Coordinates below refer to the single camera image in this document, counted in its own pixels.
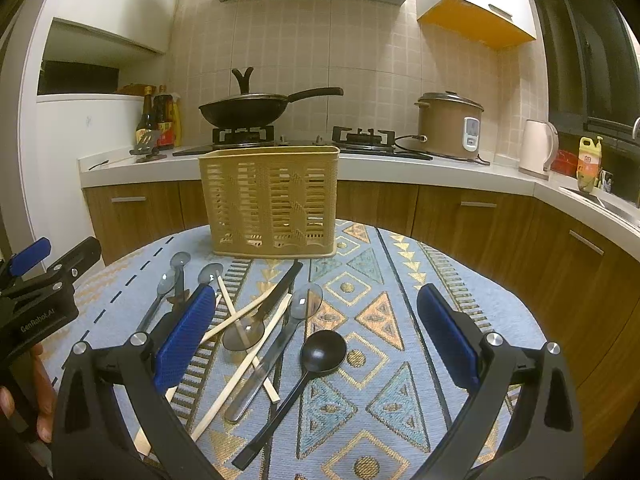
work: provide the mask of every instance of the table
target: table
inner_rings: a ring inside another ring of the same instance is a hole
[[[513,294],[416,240],[338,220],[336,243],[333,258],[303,260],[296,284],[318,283],[324,301],[318,313],[298,327],[271,381],[284,398],[300,377],[299,348],[316,330],[342,334],[347,358],[336,373],[309,384],[272,444],[244,472],[231,461],[265,423],[270,403],[261,390],[237,425],[223,420],[223,407],[198,446],[228,480],[410,478],[451,427],[467,396],[451,381],[415,313],[417,291],[425,283],[434,283],[454,309],[470,314],[483,331],[500,332],[517,346],[540,348],[545,342],[534,317]],[[55,387],[76,341],[101,348],[126,340],[177,251],[191,253],[185,287],[192,291],[200,269],[221,262],[238,307],[275,284],[292,263],[215,256],[208,226],[162,238],[121,258],[78,288],[78,318],[44,341],[45,365]],[[164,301],[152,326],[170,308]],[[216,315],[225,314],[220,306]],[[217,339],[198,349],[172,402],[188,431],[243,357],[228,352]],[[118,387],[116,394],[134,437],[139,425],[124,388]],[[517,395],[516,386],[504,399],[478,462],[493,457]]]

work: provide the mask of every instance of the red container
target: red container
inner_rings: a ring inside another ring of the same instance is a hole
[[[567,150],[558,150],[556,160],[551,163],[551,170],[575,178],[578,170],[578,156]]]

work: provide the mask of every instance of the cup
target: cup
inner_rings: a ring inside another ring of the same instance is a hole
[[[613,173],[610,171],[600,170],[600,177],[598,179],[598,188],[611,193],[611,183],[613,181]]]

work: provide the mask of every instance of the black frying pan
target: black frying pan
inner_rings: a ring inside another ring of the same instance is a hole
[[[233,69],[241,94],[200,107],[209,123],[225,130],[266,126],[280,117],[289,103],[309,97],[344,95],[339,87],[313,88],[291,95],[249,94],[249,77],[253,71],[254,67],[250,66],[242,75],[238,69]]]

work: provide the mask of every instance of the human hand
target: human hand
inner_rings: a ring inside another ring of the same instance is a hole
[[[38,422],[36,428],[38,436],[44,442],[51,442],[51,434],[53,432],[53,413],[56,409],[56,391],[51,386],[51,381],[44,368],[44,364],[40,359],[40,355],[44,351],[41,343],[31,348],[31,358],[33,360],[33,384],[36,390],[36,399],[38,401]],[[4,414],[9,417],[15,409],[14,398],[9,390],[0,386],[0,408]]]

